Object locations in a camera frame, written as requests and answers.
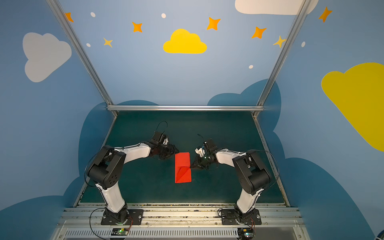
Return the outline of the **red square paper sheet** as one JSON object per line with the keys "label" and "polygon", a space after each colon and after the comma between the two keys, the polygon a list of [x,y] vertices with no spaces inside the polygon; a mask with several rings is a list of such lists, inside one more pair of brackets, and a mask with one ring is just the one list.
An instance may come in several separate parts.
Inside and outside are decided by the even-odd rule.
{"label": "red square paper sheet", "polygon": [[190,153],[178,153],[175,155],[175,183],[191,183],[191,156]]}

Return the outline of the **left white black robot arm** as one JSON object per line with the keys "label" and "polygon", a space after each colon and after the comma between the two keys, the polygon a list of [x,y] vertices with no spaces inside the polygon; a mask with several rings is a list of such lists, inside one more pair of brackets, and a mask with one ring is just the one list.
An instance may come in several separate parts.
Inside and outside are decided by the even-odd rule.
{"label": "left white black robot arm", "polygon": [[95,183],[106,203],[101,225],[141,224],[138,213],[130,214],[119,188],[124,164],[153,156],[166,160],[178,153],[179,150],[173,144],[156,145],[146,142],[117,148],[103,146],[86,170],[87,177]]}

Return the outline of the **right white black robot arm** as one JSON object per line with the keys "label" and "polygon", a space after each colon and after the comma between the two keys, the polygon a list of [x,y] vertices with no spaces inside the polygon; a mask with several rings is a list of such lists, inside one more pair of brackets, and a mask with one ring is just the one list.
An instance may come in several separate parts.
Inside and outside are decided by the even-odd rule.
{"label": "right white black robot arm", "polygon": [[261,225],[262,220],[255,204],[271,182],[269,171],[258,151],[235,152],[228,149],[195,149],[197,154],[192,169],[207,169],[213,163],[228,165],[236,170],[242,192],[234,209],[219,209],[223,225]]}

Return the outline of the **right green circuit board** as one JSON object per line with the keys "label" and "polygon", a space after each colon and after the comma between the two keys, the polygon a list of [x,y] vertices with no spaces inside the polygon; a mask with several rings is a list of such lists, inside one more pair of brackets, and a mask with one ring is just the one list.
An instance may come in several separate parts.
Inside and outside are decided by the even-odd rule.
{"label": "right green circuit board", "polygon": [[254,230],[251,228],[238,228],[238,240],[252,240],[254,235]]}

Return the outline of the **green circuit board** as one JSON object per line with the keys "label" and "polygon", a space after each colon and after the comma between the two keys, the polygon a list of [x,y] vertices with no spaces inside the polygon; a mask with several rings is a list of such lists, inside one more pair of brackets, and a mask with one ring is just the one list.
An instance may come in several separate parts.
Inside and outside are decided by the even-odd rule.
{"label": "green circuit board", "polygon": [[238,228],[238,240],[252,240],[254,235],[254,230],[251,228]]}
{"label": "green circuit board", "polygon": [[129,233],[129,228],[113,228],[111,236],[127,236]]}

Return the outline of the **left green circuit board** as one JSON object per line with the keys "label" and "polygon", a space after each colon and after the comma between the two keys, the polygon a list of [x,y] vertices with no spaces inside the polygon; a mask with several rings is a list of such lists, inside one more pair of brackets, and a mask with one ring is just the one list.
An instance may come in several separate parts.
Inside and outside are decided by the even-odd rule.
{"label": "left green circuit board", "polygon": [[129,228],[113,228],[111,236],[127,236],[129,233]]}

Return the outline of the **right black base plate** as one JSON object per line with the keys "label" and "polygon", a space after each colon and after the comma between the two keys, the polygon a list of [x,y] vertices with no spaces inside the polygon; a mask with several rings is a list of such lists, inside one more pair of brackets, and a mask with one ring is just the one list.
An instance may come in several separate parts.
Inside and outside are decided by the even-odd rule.
{"label": "right black base plate", "polygon": [[235,209],[219,209],[218,216],[222,220],[222,225],[261,225],[262,220],[260,212],[252,209],[250,212],[243,214],[240,210]]}

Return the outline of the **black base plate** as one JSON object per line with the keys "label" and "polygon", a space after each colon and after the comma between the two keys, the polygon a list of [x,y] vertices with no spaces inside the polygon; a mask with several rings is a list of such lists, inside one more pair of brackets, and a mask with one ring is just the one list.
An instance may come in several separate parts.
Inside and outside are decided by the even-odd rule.
{"label": "black base plate", "polygon": [[243,214],[240,210],[235,209],[219,209],[218,216],[222,220],[222,225],[261,225],[262,220],[260,212],[252,209],[250,212]]}
{"label": "black base plate", "polygon": [[101,225],[141,225],[143,214],[142,209],[121,209],[118,213],[105,209]]}

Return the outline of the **aluminium frame horizontal bar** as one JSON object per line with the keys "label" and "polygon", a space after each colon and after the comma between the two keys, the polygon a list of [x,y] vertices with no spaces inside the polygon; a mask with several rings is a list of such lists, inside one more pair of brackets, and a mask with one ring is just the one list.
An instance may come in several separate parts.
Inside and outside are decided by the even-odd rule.
{"label": "aluminium frame horizontal bar", "polygon": [[109,111],[215,111],[215,112],[262,112],[263,106],[144,106],[107,105]]}

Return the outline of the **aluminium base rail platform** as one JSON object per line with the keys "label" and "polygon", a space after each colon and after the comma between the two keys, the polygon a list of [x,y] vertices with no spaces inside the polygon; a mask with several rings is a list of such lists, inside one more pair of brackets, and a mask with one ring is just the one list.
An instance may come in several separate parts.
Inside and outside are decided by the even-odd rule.
{"label": "aluminium base rail platform", "polygon": [[[64,210],[54,240],[237,240],[238,228],[254,230],[252,240],[307,240],[309,233],[297,208],[258,204],[261,225],[222,225],[219,209],[232,204],[130,204],[144,210],[141,225],[101,225],[101,204],[80,204]],[[127,236],[111,236],[113,228],[129,228]]]}

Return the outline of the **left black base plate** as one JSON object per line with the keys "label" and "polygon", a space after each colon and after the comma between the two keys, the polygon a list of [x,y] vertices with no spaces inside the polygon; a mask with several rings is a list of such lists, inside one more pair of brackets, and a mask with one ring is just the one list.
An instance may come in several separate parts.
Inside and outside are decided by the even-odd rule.
{"label": "left black base plate", "polygon": [[121,209],[118,213],[105,209],[101,225],[141,225],[143,214],[142,209]]}

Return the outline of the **left aluminium frame post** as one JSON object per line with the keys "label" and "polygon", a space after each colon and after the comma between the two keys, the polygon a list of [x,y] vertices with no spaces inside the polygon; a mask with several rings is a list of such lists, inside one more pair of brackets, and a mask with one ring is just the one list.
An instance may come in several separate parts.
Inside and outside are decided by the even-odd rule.
{"label": "left aluminium frame post", "polygon": [[110,97],[110,95],[107,92],[107,89],[105,88],[102,80],[100,79],[99,75],[97,74],[94,66],[92,65],[89,57],[86,54],[86,51],[84,47],[82,46],[75,30],[71,26],[71,22],[68,20],[68,18],[65,15],[65,12],[59,3],[59,1],[56,0],[47,0],[47,3],[54,13],[56,19],[60,23],[62,29],[64,30],[66,36],[70,40],[73,48],[77,52],[80,60],[82,61],[85,69],[87,70],[88,74],[90,75],[91,79],[93,80],[94,84],[96,85],[99,93],[101,94],[102,98],[106,102],[107,106],[113,105],[113,101]]}

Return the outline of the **aluminium frame post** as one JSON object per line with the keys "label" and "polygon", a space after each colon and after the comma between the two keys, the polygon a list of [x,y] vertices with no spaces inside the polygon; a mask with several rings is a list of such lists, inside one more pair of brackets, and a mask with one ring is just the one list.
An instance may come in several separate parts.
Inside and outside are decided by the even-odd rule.
{"label": "aluminium frame post", "polygon": [[110,95],[107,92],[107,89],[105,88],[102,80],[100,79],[99,75],[97,74],[94,66],[92,65],[89,57],[86,54],[86,51],[84,47],[82,46],[75,30],[71,26],[71,22],[68,20],[68,18],[65,15],[65,12],[59,3],[59,1],[56,0],[47,0],[47,3],[54,13],[56,19],[60,23],[62,29],[64,30],[66,36],[70,40],[73,48],[77,52],[80,60],[82,61],[85,69],[87,70],[88,74],[90,75],[91,79],[93,80],[94,84],[96,85],[99,93],[101,94],[102,98],[106,102],[107,106],[113,105],[113,101],[110,97]]}
{"label": "aluminium frame post", "polygon": [[252,117],[254,120],[257,119],[258,115],[259,115],[259,112],[263,111],[264,110],[264,104],[268,98],[268,95],[270,93],[270,91],[272,90],[272,87],[274,85],[274,83],[276,82],[276,79],[284,65],[284,62],[291,50],[291,47],[293,45],[293,43],[295,42],[295,39],[308,15],[308,10],[310,8],[310,5],[311,5],[312,1],[311,0],[306,0],[306,1],[303,1],[301,6],[299,7],[299,11],[293,21],[293,24],[288,32],[288,35],[287,35],[287,38],[286,38],[286,41],[284,42],[284,45],[282,46],[282,49],[279,53],[279,56],[277,58],[277,61],[274,65],[274,68],[267,80],[267,83],[265,84],[264,88],[263,88],[263,91],[260,95],[260,98],[257,102],[257,107],[260,108],[260,110],[255,110],[252,112]]}

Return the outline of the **right aluminium frame post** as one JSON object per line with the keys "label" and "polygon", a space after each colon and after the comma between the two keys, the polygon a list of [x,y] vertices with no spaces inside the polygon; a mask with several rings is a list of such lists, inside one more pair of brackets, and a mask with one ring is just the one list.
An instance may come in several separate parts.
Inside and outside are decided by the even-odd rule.
{"label": "right aluminium frame post", "polygon": [[301,6],[299,7],[299,11],[293,21],[293,24],[288,32],[288,35],[287,35],[287,38],[286,38],[286,41],[284,42],[284,45],[282,46],[282,49],[279,53],[279,56],[277,58],[277,61],[274,65],[274,68],[267,80],[267,83],[265,84],[264,88],[263,88],[263,91],[260,95],[260,98],[257,102],[257,107],[260,108],[260,110],[255,110],[252,112],[252,117],[254,120],[257,119],[258,115],[259,115],[259,112],[263,111],[264,110],[264,104],[268,98],[268,95],[270,93],[270,91],[272,90],[272,87],[274,85],[274,83],[276,82],[276,79],[284,65],[284,62],[291,50],[291,47],[293,45],[293,43],[295,42],[295,39],[308,15],[308,10],[310,8],[310,5],[311,5],[312,1],[311,0],[306,0],[306,1],[303,1]]}

